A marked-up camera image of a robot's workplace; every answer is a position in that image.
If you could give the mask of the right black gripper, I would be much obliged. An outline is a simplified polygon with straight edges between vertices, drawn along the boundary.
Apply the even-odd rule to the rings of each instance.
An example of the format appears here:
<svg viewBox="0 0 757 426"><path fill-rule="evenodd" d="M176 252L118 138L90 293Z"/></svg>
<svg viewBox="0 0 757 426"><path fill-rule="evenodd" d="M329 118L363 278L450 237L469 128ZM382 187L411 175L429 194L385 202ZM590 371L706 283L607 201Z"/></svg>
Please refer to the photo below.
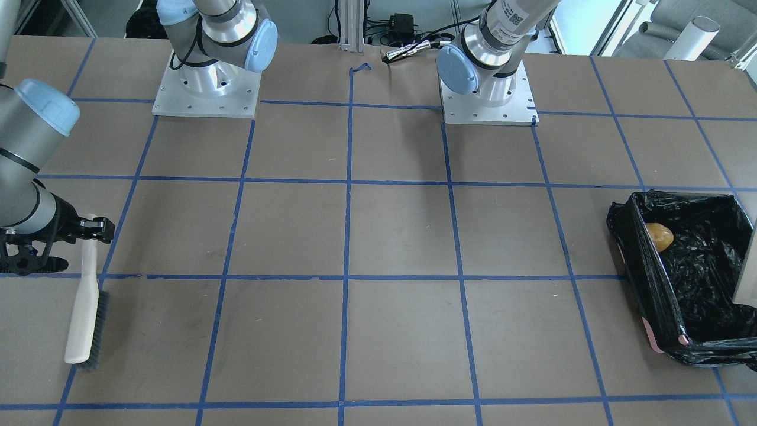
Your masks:
<svg viewBox="0 0 757 426"><path fill-rule="evenodd" d="M97 240L110 244L115 224L93 214L79 215L73 205L46 189L38 189L30 215L19 224L2 226L1 272L27 276L30 273L57 273L68 261L51 256L60 241Z"/></svg>

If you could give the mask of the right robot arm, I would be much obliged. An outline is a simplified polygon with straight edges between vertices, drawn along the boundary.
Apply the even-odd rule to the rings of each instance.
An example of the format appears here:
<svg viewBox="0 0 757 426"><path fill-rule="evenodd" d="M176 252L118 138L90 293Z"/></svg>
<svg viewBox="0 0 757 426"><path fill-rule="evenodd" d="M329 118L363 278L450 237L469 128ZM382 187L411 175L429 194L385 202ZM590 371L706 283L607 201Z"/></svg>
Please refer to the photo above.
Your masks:
<svg viewBox="0 0 757 426"><path fill-rule="evenodd" d="M110 219L79 215L37 178L79 116L78 105L46 82L2 85L2 273L62 272L68 262L51 255L56 242L114 239Z"/></svg>

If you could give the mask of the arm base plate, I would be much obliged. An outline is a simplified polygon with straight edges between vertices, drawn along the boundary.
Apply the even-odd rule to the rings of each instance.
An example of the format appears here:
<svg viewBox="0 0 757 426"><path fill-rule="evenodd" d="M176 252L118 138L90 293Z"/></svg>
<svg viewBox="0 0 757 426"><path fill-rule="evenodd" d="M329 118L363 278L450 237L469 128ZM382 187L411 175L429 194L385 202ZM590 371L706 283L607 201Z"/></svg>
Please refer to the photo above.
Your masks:
<svg viewBox="0 0 757 426"><path fill-rule="evenodd" d="M443 81L439 86L447 124L536 126L540 123L524 62L513 75L487 78L475 93L456 93Z"/></svg>
<svg viewBox="0 0 757 426"><path fill-rule="evenodd" d="M205 67L179 65L179 57L172 51L151 112L181 118L252 119L262 74L225 62Z"/></svg>

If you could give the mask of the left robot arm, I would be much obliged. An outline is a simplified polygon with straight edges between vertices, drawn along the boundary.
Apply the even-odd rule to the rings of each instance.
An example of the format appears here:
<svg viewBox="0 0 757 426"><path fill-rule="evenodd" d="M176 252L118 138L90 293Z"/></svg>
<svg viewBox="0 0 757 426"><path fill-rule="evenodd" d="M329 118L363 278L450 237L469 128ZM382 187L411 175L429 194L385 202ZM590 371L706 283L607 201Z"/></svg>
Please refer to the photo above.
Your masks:
<svg viewBox="0 0 757 426"><path fill-rule="evenodd" d="M557 1L495 1L466 24L436 59L441 83L487 107L505 105L530 43L527 34L559 5Z"/></svg>

